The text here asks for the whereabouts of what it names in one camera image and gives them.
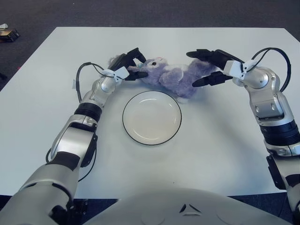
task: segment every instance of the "purple plush toy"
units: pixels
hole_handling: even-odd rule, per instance
[[[203,76],[210,75],[216,67],[208,62],[194,60],[190,65],[168,65],[167,60],[155,58],[145,61],[141,67],[128,67],[134,72],[147,72],[148,76],[142,80],[154,86],[163,86],[176,94],[177,100],[185,103],[191,98],[196,88],[192,83]]]

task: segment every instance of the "floor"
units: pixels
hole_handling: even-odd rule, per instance
[[[300,40],[300,0],[10,0],[0,1],[0,9],[0,24],[21,34],[13,43],[0,43],[0,73],[8,77],[0,79],[0,90],[57,26],[278,27]],[[285,194],[234,198],[278,215]],[[1,196],[0,206],[8,199]],[[114,201],[88,200],[86,211],[78,211],[81,222]],[[287,201],[281,217],[291,221]]]

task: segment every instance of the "white table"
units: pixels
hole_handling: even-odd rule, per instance
[[[111,57],[135,47],[148,59],[160,56],[170,64],[190,63],[185,53],[197,48],[222,49],[248,60],[270,46],[290,57],[292,79],[285,95],[300,123],[300,44],[285,29],[56,28],[0,92],[0,194],[13,195],[45,163],[47,150],[78,106],[72,86],[83,62],[107,67]],[[269,52],[261,65],[283,82],[286,63],[278,53]],[[97,78],[92,67],[83,69],[82,95]],[[144,90],[151,89],[126,82],[107,102],[97,131],[96,164],[79,184],[77,198],[123,198],[177,187],[223,195],[278,192],[244,88],[227,81],[199,90],[180,105],[182,125],[176,136],[154,147],[133,141],[121,122],[127,101]]]

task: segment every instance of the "plate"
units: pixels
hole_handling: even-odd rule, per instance
[[[123,125],[128,135],[139,143],[162,144],[179,130],[181,110],[177,102],[165,93],[142,92],[126,104]]]

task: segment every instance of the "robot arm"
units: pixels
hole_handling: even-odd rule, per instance
[[[288,57],[282,50],[276,51],[287,59],[290,73]],[[290,207],[300,219],[300,134],[289,104],[279,90],[279,77],[269,68],[256,67],[254,60],[245,63],[221,50],[197,50],[187,56],[208,61],[223,70],[197,80],[194,87],[232,79],[248,91],[250,107],[270,153],[267,161],[274,183],[277,188],[287,190]]]
[[[138,48],[117,57],[105,75],[93,83],[51,147],[51,160],[38,168],[0,212],[0,224],[54,225],[67,219],[73,208],[80,167],[90,164],[94,155],[96,129],[102,110],[116,85],[135,80],[146,73],[128,72],[134,58],[145,62]]]

